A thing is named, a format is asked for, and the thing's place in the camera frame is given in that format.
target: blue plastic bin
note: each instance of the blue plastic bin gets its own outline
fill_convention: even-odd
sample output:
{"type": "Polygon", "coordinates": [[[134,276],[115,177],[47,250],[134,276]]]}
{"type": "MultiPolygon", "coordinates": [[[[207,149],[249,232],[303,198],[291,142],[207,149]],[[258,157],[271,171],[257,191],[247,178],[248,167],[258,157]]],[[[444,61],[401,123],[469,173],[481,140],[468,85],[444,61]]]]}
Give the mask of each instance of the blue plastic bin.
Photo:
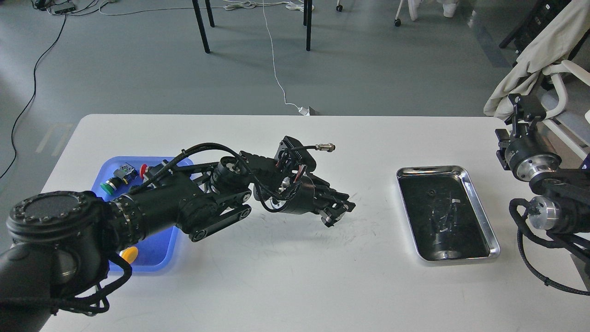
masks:
{"type": "MultiPolygon", "coordinates": [[[[101,187],[100,184],[113,177],[113,172],[118,169],[121,165],[128,163],[135,167],[139,173],[139,168],[142,164],[148,166],[156,166],[166,159],[172,160],[174,157],[137,157],[137,156],[119,156],[113,157],[107,160],[100,168],[99,174],[92,185],[92,191],[96,193],[96,196],[102,197],[105,201],[112,200],[121,194],[129,191],[131,185],[140,185],[142,180],[137,177],[133,180],[130,185],[125,186],[117,190],[113,195],[107,194],[101,187]]],[[[190,159],[184,159],[179,162],[179,166],[192,165],[190,159]]],[[[135,245],[138,254],[135,261],[131,264],[133,272],[155,272],[162,269],[172,259],[172,253],[174,252],[174,245],[176,243],[176,235],[178,234],[178,228],[170,227],[158,234],[150,236],[144,241],[140,241],[135,245]]],[[[110,263],[111,271],[121,271],[117,265],[110,263]]]]}

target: stainless steel tray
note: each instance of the stainless steel tray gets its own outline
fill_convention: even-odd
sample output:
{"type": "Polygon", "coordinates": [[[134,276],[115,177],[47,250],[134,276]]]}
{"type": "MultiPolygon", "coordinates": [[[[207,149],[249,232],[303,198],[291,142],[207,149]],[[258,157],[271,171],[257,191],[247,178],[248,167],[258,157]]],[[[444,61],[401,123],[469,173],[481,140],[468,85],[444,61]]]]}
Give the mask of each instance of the stainless steel tray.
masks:
{"type": "Polygon", "coordinates": [[[500,245],[467,171],[459,166],[397,172],[418,255],[428,262],[495,258],[500,245]]]}

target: gray floor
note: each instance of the gray floor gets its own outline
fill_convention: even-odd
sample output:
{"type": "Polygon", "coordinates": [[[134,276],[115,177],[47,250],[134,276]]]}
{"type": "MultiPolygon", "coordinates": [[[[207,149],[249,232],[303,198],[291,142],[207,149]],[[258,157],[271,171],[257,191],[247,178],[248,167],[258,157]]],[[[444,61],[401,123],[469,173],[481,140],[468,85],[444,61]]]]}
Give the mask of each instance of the gray floor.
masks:
{"type": "MultiPolygon", "coordinates": [[[[310,105],[325,116],[482,116],[516,58],[512,45],[506,50],[497,45],[534,0],[462,0],[453,19],[427,0],[416,22],[405,6],[399,28],[393,25],[397,1],[342,0],[343,12],[335,11],[335,3],[314,1],[311,52],[305,51],[301,12],[283,6],[265,10],[288,102],[310,105]]],[[[190,5],[119,1],[104,12],[190,5]]],[[[39,193],[62,143],[85,115],[298,116],[295,107],[283,104],[274,80],[262,9],[214,9],[214,17],[217,27],[206,27],[211,54],[203,52],[190,9],[69,17],[61,39],[40,63],[37,97],[18,124],[18,159],[0,180],[0,216],[39,193]]],[[[28,0],[1,2],[0,172],[12,160],[10,130],[33,91],[33,65],[62,22],[63,17],[33,10],[28,0]]],[[[0,246],[8,241],[0,227],[0,246]]]]}

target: table leg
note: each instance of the table leg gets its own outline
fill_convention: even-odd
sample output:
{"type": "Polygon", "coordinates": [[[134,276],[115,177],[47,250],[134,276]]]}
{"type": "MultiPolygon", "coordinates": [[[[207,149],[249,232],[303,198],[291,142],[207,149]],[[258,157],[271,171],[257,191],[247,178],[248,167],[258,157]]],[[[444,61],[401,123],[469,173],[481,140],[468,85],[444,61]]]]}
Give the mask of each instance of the table leg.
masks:
{"type": "Polygon", "coordinates": [[[207,7],[207,16],[209,16],[209,25],[215,28],[215,22],[213,22],[213,12],[211,11],[211,0],[205,0],[205,6],[207,7]]]}
{"type": "Polygon", "coordinates": [[[303,0],[303,25],[307,25],[307,0],[303,0]]]}
{"type": "Polygon", "coordinates": [[[312,44],[312,0],[306,0],[307,2],[307,38],[306,38],[306,50],[309,51],[312,44]]]}
{"type": "Polygon", "coordinates": [[[199,0],[192,0],[192,6],[195,8],[196,23],[199,25],[199,32],[201,33],[201,39],[203,39],[205,53],[210,53],[211,50],[209,49],[207,35],[205,34],[205,26],[203,25],[203,18],[201,17],[201,10],[199,9],[199,0]]]}

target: power strip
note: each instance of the power strip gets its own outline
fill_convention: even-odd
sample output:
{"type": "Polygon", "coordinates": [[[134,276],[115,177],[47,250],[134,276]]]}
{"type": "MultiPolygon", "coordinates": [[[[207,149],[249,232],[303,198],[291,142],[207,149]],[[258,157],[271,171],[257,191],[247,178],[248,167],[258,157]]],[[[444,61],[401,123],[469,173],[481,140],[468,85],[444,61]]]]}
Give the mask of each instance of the power strip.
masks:
{"type": "Polygon", "coordinates": [[[51,6],[53,13],[56,15],[67,14],[69,12],[73,12],[76,10],[76,5],[71,2],[66,2],[64,4],[53,5],[51,6]]]}

